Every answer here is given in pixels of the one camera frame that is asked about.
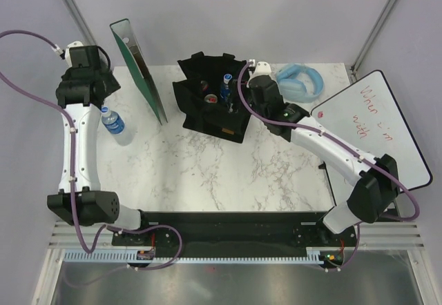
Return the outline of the blue label water bottle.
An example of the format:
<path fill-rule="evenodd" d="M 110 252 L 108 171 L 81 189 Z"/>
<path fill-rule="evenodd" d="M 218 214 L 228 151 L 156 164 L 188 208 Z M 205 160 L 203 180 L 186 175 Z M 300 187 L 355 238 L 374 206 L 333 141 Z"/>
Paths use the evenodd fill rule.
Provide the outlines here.
<path fill-rule="evenodd" d="M 223 81 L 222 84 L 220 86 L 220 97 L 222 98 L 223 101 L 227 101 L 230 95 L 230 87 L 229 87 L 229 83 L 232 80 L 232 75 L 231 74 L 225 74 L 223 76 Z"/>

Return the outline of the Red Bull can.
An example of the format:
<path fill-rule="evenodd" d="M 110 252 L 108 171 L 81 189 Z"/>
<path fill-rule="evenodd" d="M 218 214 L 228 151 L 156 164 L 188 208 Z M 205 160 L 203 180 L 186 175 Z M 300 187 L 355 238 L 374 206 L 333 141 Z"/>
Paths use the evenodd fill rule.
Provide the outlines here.
<path fill-rule="evenodd" d="M 201 81 L 200 85 L 201 85 L 202 92 L 210 91 L 210 87 L 209 87 L 209 84 L 207 81 Z"/>
<path fill-rule="evenodd" d="M 204 101 L 208 104 L 216 104 L 218 102 L 218 97 L 215 94 L 208 94 L 204 97 Z"/>

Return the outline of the black canvas bag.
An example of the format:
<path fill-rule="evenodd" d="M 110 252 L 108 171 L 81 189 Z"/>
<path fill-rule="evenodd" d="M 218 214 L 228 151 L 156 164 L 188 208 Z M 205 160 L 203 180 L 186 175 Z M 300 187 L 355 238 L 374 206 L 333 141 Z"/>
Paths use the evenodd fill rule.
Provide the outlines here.
<path fill-rule="evenodd" d="M 197 52 L 177 63 L 186 77 L 185 80 L 173 82 L 177 106 L 185 114 L 183 127 L 241 144 L 251 116 L 242 105 L 237 91 L 238 75 L 246 62 L 227 53 L 208 56 Z M 233 77 L 229 83 L 231 92 L 227 101 L 220 97 L 225 74 Z M 210 91 L 202 92 L 201 81 L 208 82 Z M 206 103 L 204 97 L 208 94 L 215 94 L 218 102 Z M 230 102 L 234 103 L 234 113 L 228 113 L 227 104 Z"/>

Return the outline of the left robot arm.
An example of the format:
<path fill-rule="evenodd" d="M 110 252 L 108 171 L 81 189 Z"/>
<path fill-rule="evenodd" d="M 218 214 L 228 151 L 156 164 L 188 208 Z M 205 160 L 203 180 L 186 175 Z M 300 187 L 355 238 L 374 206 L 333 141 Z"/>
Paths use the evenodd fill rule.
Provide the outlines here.
<path fill-rule="evenodd" d="M 58 192 L 47 197 L 47 207 L 67 224 L 108 224 L 127 229 L 137 245 L 151 239 L 151 227 L 139 210 L 119 202 L 116 193 L 101 189 L 97 172 L 97 129 L 101 107 L 121 86 L 99 46 L 80 41 L 65 50 L 68 69 L 56 89 L 64 126 L 64 160 Z"/>

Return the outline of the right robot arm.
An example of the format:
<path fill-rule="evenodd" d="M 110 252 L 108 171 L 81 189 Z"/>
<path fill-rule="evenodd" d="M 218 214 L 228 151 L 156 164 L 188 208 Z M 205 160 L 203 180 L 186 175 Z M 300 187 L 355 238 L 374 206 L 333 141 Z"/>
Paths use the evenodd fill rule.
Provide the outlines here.
<path fill-rule="evenodd" d="M 395 158 L 389 154 L 377 157 L 330 133 L 304 108 L 284 102 L 269 75 L 258 75 L 250 84 L 250 88 L 236 86 L 242 105 L 272 134 L 320 157 L 353 187 L 343 203 L 318 221 L 316 236 L 321 244 L 332 245 L 347 228 L 388 216 L 387 207 L 396 199 L 399 188 Z"/>

